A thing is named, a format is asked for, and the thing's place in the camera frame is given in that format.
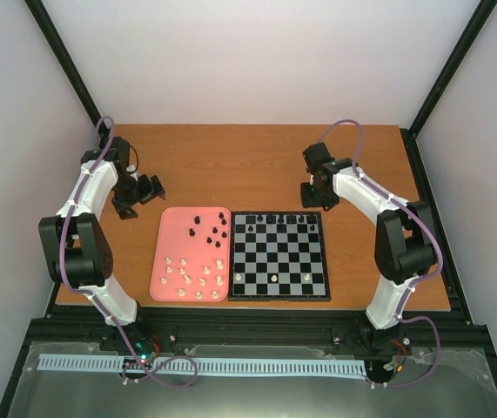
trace wooden table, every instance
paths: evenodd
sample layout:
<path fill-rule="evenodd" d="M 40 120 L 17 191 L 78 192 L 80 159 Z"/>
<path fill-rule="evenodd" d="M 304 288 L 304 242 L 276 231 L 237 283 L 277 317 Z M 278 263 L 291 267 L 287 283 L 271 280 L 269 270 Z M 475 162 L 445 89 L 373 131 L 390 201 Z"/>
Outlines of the wooden table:
<path fill-rule="evenodd" d="M 373 259 L 375 228 L 350 203 L 323 212 L 330 302 L 235 301 L 157 302 L 150 296 L 159 219 L 170 206 L 224 206 L 231 211 L 298 211 L 299 185 L 308 181 L 302 151 L 323 132 L 322 125 L 120 125 L 117 134 L 140 156 L 140 171 L 157 174 L 166 200 L 135 207 L 139 217 L 122 221 L 108 200 L 101 220 L 114 256 L 114 273 L 142 306 L 364 309 L 379 272 Z M 416 200 L 418 193 L 399 127 L 369 125 L 360 165 L 393 193 Z M 327 138 L 335 158 L 352 157 L 354 126 L 339 126 Z M 57 304 L 85 304 L 61 287 Z M 420 284 L 409 309 L 449 310 L 441 277 Z"/>

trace transparent plastic sheet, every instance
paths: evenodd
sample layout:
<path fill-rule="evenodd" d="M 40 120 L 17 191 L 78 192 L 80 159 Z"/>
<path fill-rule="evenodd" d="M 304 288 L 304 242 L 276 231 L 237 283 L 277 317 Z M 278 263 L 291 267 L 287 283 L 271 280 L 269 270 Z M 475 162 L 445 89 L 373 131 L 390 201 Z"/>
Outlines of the transparent plastic sheet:
<path fill-rule="evenodd" d="M 117 374 L 37 371 L 41 353 L 116 355 L 99 352 L 96 344 L 33 345 L 10 417 L 497 417 L 497 394 L 481 350 L 442 349 L 441 364 L 427 381 L 405 389 L 374 390 L 364 381 L 321 377 L 201 377 L 191 388 L 179 391 L 161 388 L 152 381 L 123 386 Z M 188 354 L 193 358 L 332 358 L 321 350 L 303 347 L 196 346 Z M 433 353 L 428 348 L 415 348 L 412 359 L 393 383 L 424 374 Z M 184 378 L 162 377 L 174 383 Z"/>

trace purple cable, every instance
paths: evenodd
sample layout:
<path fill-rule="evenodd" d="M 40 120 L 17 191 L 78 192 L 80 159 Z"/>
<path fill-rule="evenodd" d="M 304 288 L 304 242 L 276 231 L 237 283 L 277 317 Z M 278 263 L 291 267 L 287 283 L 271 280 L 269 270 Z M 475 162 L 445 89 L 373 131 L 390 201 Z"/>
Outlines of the purple cable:
<path fill-rule="evenodd" d="M 419 383 L 419 382 L 425 380 L 428 376 L 430 376 L 430 374 L 433 373 L 435 368 L 438 367 L 438 363 L 440 361 L 440 335 L 438 334 L 438 330 L 436 329 L 436 326 L 433 323 L 433 321 L 430 318 L 428 318 L 427 316 L 417 316 L 415 318 L 411 318 L 410 320 L 404 320 L 402 318 L 402 316 L 403 316 L 403 311 L 405 310 L 405 305 L 408 302 L 408 300 L 411 296 L 411 293 L 414 290 L 414 287 L 416 285 L 418 285 L 421 281 L 431 279 L 433 276 L 436 276 L 441 272 L 441 269 L 443 268 L 443 255 L 441 253 L 440 245 L 438 244 L 438 241 L 436 240 L 436 238 L 433 236 L 433 233 L 424 224 L 424 222 L 422 222 L 422 220 L 419 219 L 418 216 L 416 216 L 414 213 L 412 213 L 405 205 L 403 205 L 397 199 L 390 199 L 389 192 L 387 192 L 382 187 L 378 187 L 372 181 L 368 180 L 366 178 L 366 175 L 363 172 L 359 172 L 356 164 L 357 164 L 357 161 L 359 159 L 360 151 L 362 150 L 362 146 L 364 145 L 364 130 L 362 129 L 361 124 L 359 124 L 356 120 L 353 120 L 353 119 L 338 120 L 333 125 L 331 125 L 329 128 L 327 128 L 324 133 L 322 133 L 322 135 L 318 139 L 318 142 L 322 142 L 326 138 L 327 134 L 329 132 L 331 132 L 335 126 L 345 124 L 345 123 L 353 124 L 359 129 L 359 143 L 357 145 L 356 152 L 354 153 L 354 158 L 353 158 L 353 172 L 354 172 L 354 174 L 357 176 L 357 178 L 360 179 L 360 181 L 362 181 L 362 183 L 364 183 L 370 189 L 372 189 L 376 193 L 378 193 L 379 196 L 393 202 L 394 205 L 396 205 L 401 211 L 403 211 L 406 214 L 406 216 L 408 216 L 410 219 L 412 219 L 416 223 L 416 225 L 418 225 L 420 227 L 422 232 L 428 237 L 428 239 L 432 243 L 432 247 L 436 253 L 436 259 L 438 261 L 438 266 L 432 273 L 427 273 L 424 276 L 418 277 L 418 278 L 411 280 L 409 282 L 408 288 L 405 289 L 405 292 L 403 293 L 399 303 L 397 304 L 397 306 L 395 308 L 395 315 L 397 316 L 399 321 L 403 324 L 410 324 L 410 323 L 413 323 L 417 320 L 427 321 L 432 326 L 433 334 L 434 334 L 435 339 L 436 339 L 436 348 L 437 348 L 436 358 L 435 358 L 432 366 L 428 369 L 428 371 L 423 376 L 421 376 L 420 378 L 418 378 L 414 381 L 409 381 L 408 383 L 401 383 L 399 385 L 387 385 L 389 388 L 405 388 L 407 386 L 413 385 L 414 383 Z M 370 381 L 370 379 L 368 379 L 367 377 L 366 377 L 366 380 L 368 382 L 372 383 L 372 381 Z"/>
<path fill-rule="evenodd" d="M 68 281 L 68 275 L 66 274 L 66 265 L 65 265 L 66 254 L 65 254 L 64 250 L 66 248 L 66 238 L 68 237 L 68 228 L 70 226 L 72 214 L 74 213 L 74 209 L 76 208 L 76 203 L 78 202 L 78 200 L 80 198 L 80 195 L 82 194 L 82 190 L 84 189 L 85 185 L 87 184 L 88 180 L 90 179 L 91 174 L 93 174 L 93 172 L 97 169 L 97 167 L 99 166 L 99 164 L 101 164 L 101 161 L 103 160 L 105 154 L 109 151 L 109 148 L 111 148 L 111 143 L 112 143 L 112 140 L 113 140 L 113 138 L 115 136 L 115 134 L 114 134 L 114 132 L 115 132 L 115 121 L 111 117 L 109 117 L 109 116 L 103 116 L 102 118 L 100 118 L 98 120 L 98 122 L 97 122 L 97 124 L 95 126 L 94 139 L 96 140 L 96 143 L 97 143 L 97 135 L 98 135 L 98 132 L 99 132 L 99 127 L 101 126 L 101 124 L 105 120 L 109 120 L 109 123 L 110 123 L 110 126 L 111 126 L 111 128 L 109 130 L 109 137 L 107 139 L 107 143 L 105 144 L 105 147 L 103 148 L 103 150 L 101 151 L 101 153 L 99 154 L 99 156 L 97 157 L 97 159 L 95 160 L 95 162 L 93 163 L 93 165 L 90 167 L 90 169 L 89 169 L 90 175 L 84 176 L 84 178 L 82 179 L 82 181 L 80 181 L 80 183 L 78 184 L 78 187 L 76 189 L 76 192 L 74 193 L 74 196 L 71 197 L 71 201 L 74 202 L 74 205 L 71 205 L 71 207 L 68 210 L 68 213 L 66 214 L 66 218 L 64 218 L 63 229 L 61 231 L 61 237 L 60 237 L 60 245 L 58 246 L 58 263 L 60 265 L 60 276 L 61 276 L 61 278 L 63 280 L 64 286 L 68 289 L 69 292 L 79 293 L 79 294 L 83 294 L 83 295 L 86 295 L 86 296 L 90 296 L 91 300 L 95 302 L 95 304 L 99 307 L 99 309 L 107 317 L 111 318 L 111 320 L 113 321 L 113 323 L 117 327 L 117 330 L 120 332 L 120 335 L 123 337 L 124 344 L 126 344 L 126 346 L 128 347 L 128 349 L 130 350 L 130 353 L 132 354 L 132 357 L 134 357 L 134 360 L 140 366 L 140 368 L 142 368 L 142 370 L 144 370 L 144 372 L 145 372 L 145 376 L 144 377 L 151 378 L 155 382 L 157 382 L 158 384 L 160 384 L 161 386 L 164 386 L 166 388 L 171 388 L 171 389 L 188 388 L 198 378 L 198 365 L 196 364 L 196 361 L 194 361 L 190 357 L 185 357 L 185 356 L 181 355 L 181 356 L 176 356 L 176 357 L 170 358 L 169 360 L 167 360 L 164 363 L 162 363 L 162 365 L 160 365 L 160 367 L 157 367 L 157 368 L 155 368 L 152 371 L 149 370 L 144 365 L 144 363 L 142 363 L 142 361 L 139 359 L 138 355 L 136 354 L 136 351 L 134 350 L 134 347 L 130 343 L 130 340 L 128 340 L 128 337 L 126 336 L 126 333 L 124 332 L 122 326 L 118 323 L 117 320 L 115 320 L 115 319 L 112 318 L 112 313 L 105 307 L 105 305 L 103 305 L 103 303 L 101 302 L 101 300 L 92 291 L 74 289 L 71 286 L 70 282 Z M 167 364 L 167 363 L 169 363 L 171 361 L 175 361 L 175 360 L 179 360 L 179 359 L 186 359 L 186 360 L 188 360 L 194 366 L 194 375 L 184 385 L 178 385 L 178 386 L 170 385 L 169 383 L 165 383 L 164 381 L 161 381 L 157 376 L 155 376 L 155 373 L 162 366 L 164 366 L 165 364 Z"/>

